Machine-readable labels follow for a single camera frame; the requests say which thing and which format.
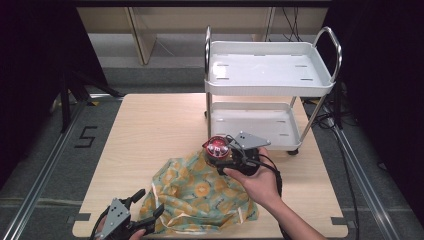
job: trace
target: green floral cloth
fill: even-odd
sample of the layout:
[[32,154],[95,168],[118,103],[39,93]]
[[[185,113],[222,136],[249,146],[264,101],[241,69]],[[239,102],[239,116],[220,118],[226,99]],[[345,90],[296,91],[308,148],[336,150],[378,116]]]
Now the green floral cloth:
[[165,211],[156,221],[156,233],[217,232],[258,218],[255,202],[240,183],[206,164],[203,151],[169,159],[153,176],[140,219],[152,216],[161,203]]

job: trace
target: light wood surface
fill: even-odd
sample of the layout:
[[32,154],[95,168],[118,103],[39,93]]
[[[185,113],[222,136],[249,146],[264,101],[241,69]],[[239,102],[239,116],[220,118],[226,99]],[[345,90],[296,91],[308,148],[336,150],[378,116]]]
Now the light wood surface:
[[[249,97],[214,97],[214,101]],[[255,101],[284,101],[291,98],[255,97]],[[185,157],[201,149],[207,140],[204,116],[206,96],[194,94],[129,94],[125,96],[100,157],[80,213],[89,221],[76,221],[73,234],[87,237],[101,212],[114,197],[127,198],[139,189],[150,190],[153,175],[169,158]],[[297,99],[295,118],[300,131],[307,123]],[[345,237],[347,227],[333,225],[331,217],[343,217],[313,132],[309,131],[299,154],[270,151],[283,178],[283,200],[326,237]],[[138,219],[143,199],[131,207]],[[219,234],[195,238],[281,238],[275,219],[261,206],[259,219],[224,229]],[[190,238],[189,235],[149,235],[149,238]]]

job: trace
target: rolling cart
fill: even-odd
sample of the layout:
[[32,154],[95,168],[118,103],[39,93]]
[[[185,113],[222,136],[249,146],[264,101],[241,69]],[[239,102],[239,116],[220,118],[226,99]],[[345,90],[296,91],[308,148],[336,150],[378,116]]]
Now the rolling cart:
[[[328,33],[337,54],[330,75],[316,44]],[[270,150],[295,155],[325,97],[335,84],[342,60],[341,46],[329,27],[322,28],[314,43],[229,42],[211,43],[206,29],[205,92],[208,137],[236,136],[248,132],[271,141]],[[214,102],[213,96],[292,96],[285,102]],[[320,97],[300,134],[293,115],[296,97]]]

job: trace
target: white plastic tray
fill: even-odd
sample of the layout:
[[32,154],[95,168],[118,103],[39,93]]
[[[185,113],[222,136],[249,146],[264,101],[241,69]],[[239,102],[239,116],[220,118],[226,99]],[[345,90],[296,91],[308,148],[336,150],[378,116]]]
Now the white plastic tray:
[[205,90],[214,95],[321,97],[334,85],[306,42],[213,42],[208,66]]
[[212,136],[237,136],[240,131],[271,141],[270,150],[294,151],[300,146],[299,130],[287,103],[215,102]]

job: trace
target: caster wheel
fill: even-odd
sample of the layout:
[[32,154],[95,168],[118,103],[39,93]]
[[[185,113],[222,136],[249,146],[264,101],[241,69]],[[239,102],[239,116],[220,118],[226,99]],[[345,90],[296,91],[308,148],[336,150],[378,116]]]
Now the caster wheel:
[[299,149],[296,149],[296,150],[293,150],[293,151],[287,151],[287,153],[288,153],[290,156],[294,156],[294,155],[297,155],[297,154],[299,153]]

